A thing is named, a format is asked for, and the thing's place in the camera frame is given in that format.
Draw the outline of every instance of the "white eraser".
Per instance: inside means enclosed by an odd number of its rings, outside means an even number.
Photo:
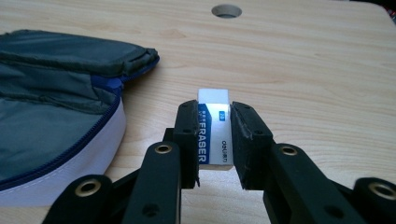
[[[222,104],[229,105],[228,90],[199,89],[198,104]]]
[[[198,161],[201,169],[231,169],[231,135],[228,90],[198,90]]]

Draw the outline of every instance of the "blue label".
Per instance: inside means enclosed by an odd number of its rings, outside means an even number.
[[[122,82],[117,77],[100,77],[97,75],[91,76],[91,84],[94,87],[103,89],[105,91],[116,93],[121,91]]]
[[[219,120],[225,121],[225,112],[224,111],[219,111]]]
[[[212,117],[204,104],[198,105],[198,123],[198,162],[209,164]]]

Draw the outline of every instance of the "wood grain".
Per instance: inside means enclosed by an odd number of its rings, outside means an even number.
[[[364,176],[396,183],[396,29],[381,7],[324,0],[0,1],[0,32],[39,29],[152,47],[161,61],[126,84],[128,128],[106,174],[140,167],[199,88],[224,88],[253,106],[277,142],[301,147],[352,187]],[[269,223],[262,192],[243,191],[234,169],[202,171],[182,193],[182,223]],[[47,207],[0,208],[0,223],[40,223]]]

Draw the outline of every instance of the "gray bag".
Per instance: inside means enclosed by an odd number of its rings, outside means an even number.
[[[103,174],[125,131],[125,81],[155,49],[79,35],[0,35],[0,205],[49,205],[80,176]]]

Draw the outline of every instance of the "zipper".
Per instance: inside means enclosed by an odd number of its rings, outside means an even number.
[[[87,146],[88,143],[91,142],[91,140],[102,130],[102,128],[105,127],[107,122],[116,112],[120,105],[121,87],[119,87],[117,90],[114,90],[114,93],[116,94],[116,99],[110,105],[105,114],[99,118],[99,120],[90,128],[90,130],[85,133],[84,136],[82,136],[73,146],[71,146],[54,160],[49,161],[48,163],[43,164],[30,172],[0,181],[0,190],[11,189],[35,180],[43,175],[49,174],[75,157],[85,146]]]

